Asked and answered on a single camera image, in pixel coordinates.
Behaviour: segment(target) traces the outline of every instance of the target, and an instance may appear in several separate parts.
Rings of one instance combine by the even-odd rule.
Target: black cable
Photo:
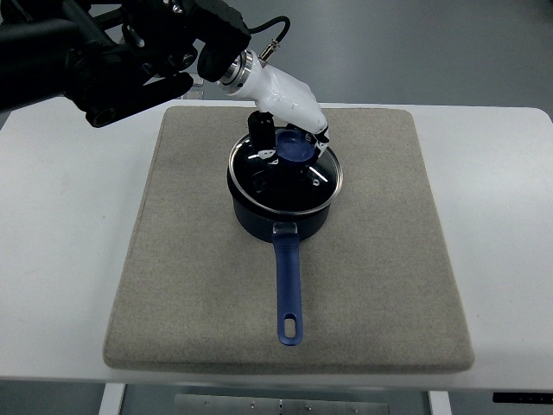
[[[284,23],[284,29],[280,32],[280,35],[278,35],[275,39],[277,42],[280,43],[288,33],[288,30],[290,29],[290,19],[286,16],[275,17],[274,19],[270,19],[267,23],[263,23],[262,25],[257,26],[256,28],[251,28],[248,30],[250,30],[250,33],[252,34],[259,33],[259,32],[263,32],[264,30],[280,22]]]

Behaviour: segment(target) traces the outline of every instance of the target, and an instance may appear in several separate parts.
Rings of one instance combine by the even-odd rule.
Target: gray floor
[[[291,18],[292,28],[270,63],[307,82],[320,102],[531,106],[553,116],[549,0],[228,3],[250,27],[281,14]],[[276,32],[254,35],[252,48],[260,51]],[[204,99],[226,99],[214,85],[203,90]],[[0,114],[0,125],[6,116]],[[0,382],[0,414],[96,413],[91,410],[102,389]],[[181,390],[130,386],[124,413],[170,413]],[[405,398],[407,406],[411,398]],[[454,415],[553,413],[545,405],[495,405],[491,393],[452,393],[450,398]],[[413,399],[413,408],[428,413],[422,398]]]

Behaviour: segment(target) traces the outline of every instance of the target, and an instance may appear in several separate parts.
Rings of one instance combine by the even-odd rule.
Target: pot rim
[[[336,157],[334,152],[332,150],[330,150],[330,147],[327,147],[327,149],[325,150],[325,153],[328,153],[330,155],[332,164],[333,164],[333,166],[335,168],[335,171],[336,171],[336,186],[334,188],[334,192],[321,205],[319,205],[317,207],[313,207],[313,208],[308,209],[308,210],[288,211],[288,210],[273,209],[272,207],[267,207],[267,206],[259,203],[254,198],[252,198],[250,195],[248,195],[248,193],[242,188],[242,186],[240,186],[240,183],[238,183],[238,179],[236,178],[236,175],[234,173],[234,167],[233,167],[234,157],[236,156],[236,153],[237,153],[238,149],[240,148],[240,146],[243,143],[246,142],[246,140],[249,138],[249,136],[250,136],[250,134],[246,134],[245,136],[240,138],[232,146],[231,154],[228,158],[228,170],[229,170],[229,174],[231,176],[232,183],[234,184],[234,186],[238,189],[238,191],[240,192],[240,194],[243,197],[245,197],[248,201],[250,201],[254,205],[258,206],[259,208],[262,208],[263,210],[265,210],[267,212],[272,212],[273,214],[283,214],[283,215],[289,215],[289,216],[303,216],[303,215],[307,215],[307,214],[314,214],[314,213],[319,212],[322,209],[326,208],[327,206],[329,206],[332,203],[334,198],[340,192],[340,190],[342,188],[344,172],[342,171],[342,167],[340,166],[340,163],[338,162],[338,158]]]

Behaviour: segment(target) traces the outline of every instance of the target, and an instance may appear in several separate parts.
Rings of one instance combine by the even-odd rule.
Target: metal connector
[[[271,39],[270,43],[265,47],[264,51],[258,56],[262,67],[265,67],[265,65],[267,65],[267,61],[269,60],[270,56],[277,51],[277,48],[280,48],[280,44],[276,40]]]

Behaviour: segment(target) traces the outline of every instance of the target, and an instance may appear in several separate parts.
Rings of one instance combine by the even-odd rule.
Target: gray mat
[[[169,108],[105,339],[118,368],[440,373],[474,356],[408,112],[325,110],[344,186],[302,242],[303,342],[277,339],[274,251],[234,217],[251,108]]]

